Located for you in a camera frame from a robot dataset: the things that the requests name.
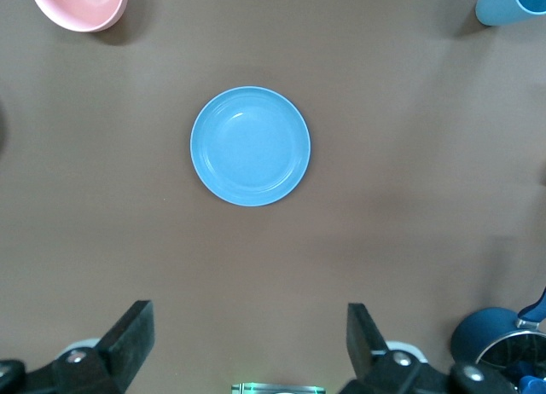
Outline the blue plate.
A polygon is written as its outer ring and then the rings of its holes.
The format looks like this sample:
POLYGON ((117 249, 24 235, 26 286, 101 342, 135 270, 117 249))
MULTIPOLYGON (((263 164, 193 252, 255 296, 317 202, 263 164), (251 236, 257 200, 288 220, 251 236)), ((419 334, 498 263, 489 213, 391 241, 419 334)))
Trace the blue plate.
POLYGON ((311 159, 311 136, 301 112, 281 94, 241 86, 214 96, 192 127, 195 172, 219 199, 267 206, 292 193, 311 159))

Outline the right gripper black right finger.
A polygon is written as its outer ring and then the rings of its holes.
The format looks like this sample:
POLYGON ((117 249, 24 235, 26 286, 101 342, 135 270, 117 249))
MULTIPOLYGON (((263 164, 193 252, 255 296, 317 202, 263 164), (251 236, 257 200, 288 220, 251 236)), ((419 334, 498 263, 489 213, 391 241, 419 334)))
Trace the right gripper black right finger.
POLYGON ((346 348, 355 378, 339 394, 517 394, 500 373, 469 362, 443 374, 404 350, 391 350, 364 304, 347 306, 346 348))

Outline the pink bowl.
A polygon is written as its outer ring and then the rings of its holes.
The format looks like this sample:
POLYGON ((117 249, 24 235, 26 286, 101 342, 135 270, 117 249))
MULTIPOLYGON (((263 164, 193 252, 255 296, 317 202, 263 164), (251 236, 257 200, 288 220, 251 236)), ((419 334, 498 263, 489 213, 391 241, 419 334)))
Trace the pink bowl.
POLYGON ((34 0, 56 25, 72 32, 100 32, 115 25, 128 0, 34 0))

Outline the brown table cloth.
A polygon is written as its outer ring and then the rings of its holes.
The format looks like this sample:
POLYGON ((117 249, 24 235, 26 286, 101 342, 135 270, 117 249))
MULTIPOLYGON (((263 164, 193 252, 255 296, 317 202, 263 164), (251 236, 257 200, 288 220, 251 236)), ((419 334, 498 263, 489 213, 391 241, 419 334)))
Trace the brown table cloth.
POLYGON ((129 0, 105 32, 0 0, 0 358, 29 368, 154 302, 128 394, 321 385, 346 306, 448 369, 470 311, 546 286, 546 18, 476 0, 129 0), (311 162, 238 207, 189 155, 215 95, 286 96, 311 162))

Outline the dark blue saucepan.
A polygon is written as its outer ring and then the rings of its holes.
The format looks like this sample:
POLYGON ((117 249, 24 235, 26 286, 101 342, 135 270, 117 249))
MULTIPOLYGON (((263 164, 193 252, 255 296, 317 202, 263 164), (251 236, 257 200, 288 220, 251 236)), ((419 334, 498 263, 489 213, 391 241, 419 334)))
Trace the dark blue saucepan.
POLYGON ((486 323, 512 322, 518 319, 537 322, 540 330, 546 332, 546 288, 536 303, 518 312, 502 307, 489 307, 465 317, 451 335, 450 352, 453 359, 457 362, 478 364, 477 355, 483 347, 481 334, 486 323))

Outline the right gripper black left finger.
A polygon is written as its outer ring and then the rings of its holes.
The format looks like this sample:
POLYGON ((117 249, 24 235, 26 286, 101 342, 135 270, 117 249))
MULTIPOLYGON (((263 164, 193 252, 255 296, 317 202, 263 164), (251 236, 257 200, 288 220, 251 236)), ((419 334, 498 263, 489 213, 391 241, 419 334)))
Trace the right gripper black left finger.
POLYGON ((0 359, 0 394, 125 394, 153 347, 154 305, 138 300, 101 338, 73 343, 39 369, 0 359))

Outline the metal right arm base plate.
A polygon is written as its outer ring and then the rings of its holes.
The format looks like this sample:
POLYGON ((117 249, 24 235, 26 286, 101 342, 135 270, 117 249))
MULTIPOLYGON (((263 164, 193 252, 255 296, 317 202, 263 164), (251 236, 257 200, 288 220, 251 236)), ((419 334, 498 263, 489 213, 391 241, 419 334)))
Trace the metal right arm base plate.
POLYGON ((238 383, 231 386, 231 394, 327 394, 316 385, 278 385, 266 383, 238 383))

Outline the blue cup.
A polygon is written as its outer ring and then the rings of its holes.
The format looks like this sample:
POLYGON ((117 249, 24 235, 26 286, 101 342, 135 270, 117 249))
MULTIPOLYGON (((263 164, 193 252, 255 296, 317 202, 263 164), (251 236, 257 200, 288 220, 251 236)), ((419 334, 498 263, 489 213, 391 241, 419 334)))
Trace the blue cup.
POLYGON ((546 15, 546 0, 478 0, 475 14, 485 26, 505 26, 546 15))

